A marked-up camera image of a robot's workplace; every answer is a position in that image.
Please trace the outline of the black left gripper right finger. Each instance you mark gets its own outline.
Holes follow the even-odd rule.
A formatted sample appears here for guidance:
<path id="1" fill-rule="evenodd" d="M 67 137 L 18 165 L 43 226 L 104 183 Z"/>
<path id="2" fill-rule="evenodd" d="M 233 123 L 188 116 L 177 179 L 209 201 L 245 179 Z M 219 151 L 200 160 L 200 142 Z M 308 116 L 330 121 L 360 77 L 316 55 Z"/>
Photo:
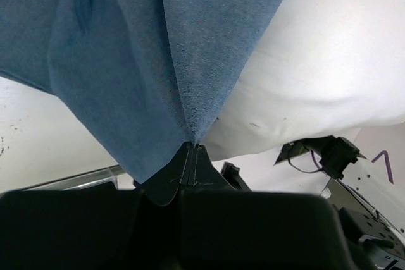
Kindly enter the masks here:
<path id="1" fill-rule="evenodd" d="M 323 198 L 233 189 L 196 147 L 182 185 L 186 269 L 353 269 L 335 209 Z"/>

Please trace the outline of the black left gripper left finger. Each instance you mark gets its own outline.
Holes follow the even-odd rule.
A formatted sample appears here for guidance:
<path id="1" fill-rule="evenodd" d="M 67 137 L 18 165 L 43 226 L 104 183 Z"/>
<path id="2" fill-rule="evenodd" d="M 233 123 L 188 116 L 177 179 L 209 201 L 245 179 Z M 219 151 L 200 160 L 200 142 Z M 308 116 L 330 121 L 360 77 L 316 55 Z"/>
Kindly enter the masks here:
<path id="1" fill-rule="evenodd" d="M 108 182 L 1 196 L 2 269 L 191 269 L 180 251 L 178 193 L 192 159 L 184 143 L 133 190 Z"/>

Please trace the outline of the blue pillowcase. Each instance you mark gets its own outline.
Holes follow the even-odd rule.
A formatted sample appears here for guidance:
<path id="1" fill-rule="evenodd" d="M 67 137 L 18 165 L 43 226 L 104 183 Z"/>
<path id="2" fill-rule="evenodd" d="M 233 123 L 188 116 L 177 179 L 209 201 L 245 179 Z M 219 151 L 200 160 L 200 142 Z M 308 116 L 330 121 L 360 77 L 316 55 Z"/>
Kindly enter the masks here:
<path id="1" fill-rule="evenodd" d="M 135 180 L 208 132 L 282 0 L 1 0 L 1 76 L 59 97 Z"/>

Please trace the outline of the white pillow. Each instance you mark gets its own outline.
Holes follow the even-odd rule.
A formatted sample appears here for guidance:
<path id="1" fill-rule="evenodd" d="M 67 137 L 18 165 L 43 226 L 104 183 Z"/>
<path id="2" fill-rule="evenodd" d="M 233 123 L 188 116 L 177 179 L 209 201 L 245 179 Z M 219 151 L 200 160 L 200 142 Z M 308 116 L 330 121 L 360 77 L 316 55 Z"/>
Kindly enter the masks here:
<path id="1" fill-rule="evenodd" d="M 404 0 L 283 0 L 203 140 L 214 161 L 404 121 Z"/>

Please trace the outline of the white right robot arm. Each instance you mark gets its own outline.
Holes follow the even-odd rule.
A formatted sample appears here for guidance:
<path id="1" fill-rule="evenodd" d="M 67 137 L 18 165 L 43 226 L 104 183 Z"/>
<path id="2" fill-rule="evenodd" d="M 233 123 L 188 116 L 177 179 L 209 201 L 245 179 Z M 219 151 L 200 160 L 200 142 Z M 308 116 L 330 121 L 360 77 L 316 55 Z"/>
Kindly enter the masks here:
<path id="1" fill-rule="evenodd" d="M 346 138 L 316 138 L 306 146 L 319 155 L 322 171 L 366 208 L 364 214 L 339 209 L 346 238 L 359 247 L 374 269 L 404 269 L 404 192 Z"/>

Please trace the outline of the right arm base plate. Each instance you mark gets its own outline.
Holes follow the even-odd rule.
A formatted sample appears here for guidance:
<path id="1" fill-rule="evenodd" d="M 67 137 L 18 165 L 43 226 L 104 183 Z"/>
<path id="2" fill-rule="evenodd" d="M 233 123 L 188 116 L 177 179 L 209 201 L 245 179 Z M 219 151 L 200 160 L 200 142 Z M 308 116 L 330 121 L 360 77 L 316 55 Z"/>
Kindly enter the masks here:
<path id="1" fill-rule="evenodd" d="M 320 154 L 321 139 L 320 138 L 305 138 L 284 144 L 276 158 L 274 165 L 292 160 L 295 157 L 307 154 L 313 151 Z"/>

